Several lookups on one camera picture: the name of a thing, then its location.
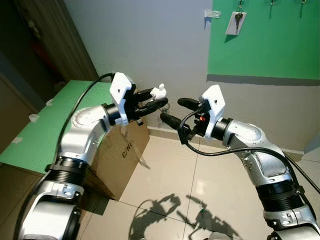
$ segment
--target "white wall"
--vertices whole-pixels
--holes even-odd
[[[164,83],[171,114],[182,118],[188,111],[177,106],[177,99],[197,98],[213,84],[206,82],[210,24],[204,30],[204,10],[212,8],[212,0],[65,4],[98,74],[124,72],[141,89]],[[281,147],[303,150],[319,131],[318,86],[219,84],[225,117],[257,124]],[[158,116],[149,116],[147,123],[166,127]]]

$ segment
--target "black cable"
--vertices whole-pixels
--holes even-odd
[[[197,114],[201,112],[200,109],[198,110],[195,110],[191,113],[189,113],[180,123],[180,126],[179,128],[182,129],[183,131],[184,128],[184,124],[186,123],[186,121],[192,117],[193,115]],[[293,183],[294,185],[296,186],[296,188],[299,188],[299,182],[298,182],[298,179],[297,179],[297,176],[295,174],[295,171],[293,169],[293,167],[291,166],[290,163],[294,162],[289,156],[287,155],[281,155],[280,153],[274,151],[274,150],[271,150],[269,148],[264,148],[264,147],[242,147],[242,148],[234,148],[234,149],[228,149],[228,150],[225,150],[225,151],[219,151],[219,152],[211,152],[211,153],[207,153],[207,152],[203,152],[203,151],[200,151],[196,148],[194,148],[193,146],[191,146],[188,142],[185,144],[189,149],[191,149],[192,151],[194,151],[195,153],[197,154],[200,154],[200,155],[203,155],[203,156],[208,156],[208,157],[216,157],[216,156],[221,156],[221,155],[225,155],[225,154],[231,154],[231,153],[238,153],[238,152],[244,152],[244,151],[254,151],[254,152],[261,152],[261,153],[265,153],[265,154],[269,154],[271,156],[274,156],[275,158],[279,159],[283,164],[284,166],[286,166],[288,169],[289,169],[289,172],[291,174],[291,177],[292,177],[292,180],[293,180]],[[305,177],[307,176],[307,174],[294,162],[293,163],[294,166],[301,172],[301,174]],[[320,191],[319,191],[319,188],[316,186],[316,184],[309,178],[309,177],[306,177],[306,179],[308,180],[308,182],[312,185],[312,187],[320,194]],[[309,200],[307,199],[307,197],[304,195],[304,194],[301,194],[301,198],[303,199],[304,203],[307,204],[311,210],[311,213],[314,217],[315,220],[317,220],[317,216],[315,214],[315,211],[313,209],[313,207],[311,206]]]
[[[60,134],[59,134],[59,137],[58,137],[58,141],[56,143],[56,147],[55,147],[55,152],[54,152],[54,157],[53,157],[53,160],[55,161],[57,159],[57,156],[58,156],[58,152],[59,152],[59,148],[60,148],[60,143],[61,143],[61,140],[64,136],[64,133],[65,133],[65,130],[67,128],[67,125],[71,119],[71,117],[73,116],[73,114],[75,113],[77,107],[79,106],[80,102],[82,101],[82,99],[84,98],[84,96],[88,93],[88,91],[98,82],[100,82],[102,79],[106,78],[106,77],[111,77],[113,79],[113,77],[115,76],[114,73],[110,72],[110,73],[106,73],[106,74],[103,74],[101,75],[97,80],[93,81],[82,93],[81,95],[79,96],[79,98],[77,99],[77,101],[75,102],[73,108],[71,109],[68,117],[66,118],[62,128],[61,128],[61,131],[60,131]],[[49,175],[49,173],[51,172],[51,170],[47,171],[45,175],[43,175],[43,177],[38,181],[38,183],[32,188],[32,190],[28,193],[28,195],[26,196],[25,200],[23,201],[23,204],[22,204],[22,207],[20,209],[20,212],[19,212],[19,215],[18,215],[18,218],[16,220],[16,223],[15,223],[15,228],[14,228],[14,233],[13,233],[13,239],[14,240],[17,240],[18,237],[19,237],[19,232],[20,232],[20,229],[22,227],[22,220],[23,220],[23,217],[25,215],[25,211],[26,211],[26,208],[31,200],[31,198],[33,197],[33,195],[38,191],[39,187],[41,186],[41,184],[45,181],[45,179],[47,178],[47,176]]]
[[[301,169],[301,167],[287,154],[284,154],[286,159],[304,176],[311,186],[320,194],[320,188],[311,180],[311,178]]]

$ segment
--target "hook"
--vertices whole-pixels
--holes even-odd
[[[243,12],[242,3],[243,3],[243,0],[239,0],[239,5],[238,5],[238,7],[236,8],[236,11],[237,11],[237,12],[240,12],[240,13]]]
[[[236,8],[236,11],[242,13],[242,12],[243,12],[242,6],[239,5],[239,6]]]

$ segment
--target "key tag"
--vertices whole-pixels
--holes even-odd
[[[247,13],[243,12],[241,3],[236,10],[237,11],[233,11],[231,14],[228,27],[225,31],[226,35],[239,35],[242,25],[244,24]]]

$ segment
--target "cardboard box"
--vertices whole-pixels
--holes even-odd
[[[102,140],[86,178],[86,186],[119,200],[149,141],[146,124],[115,126]]]

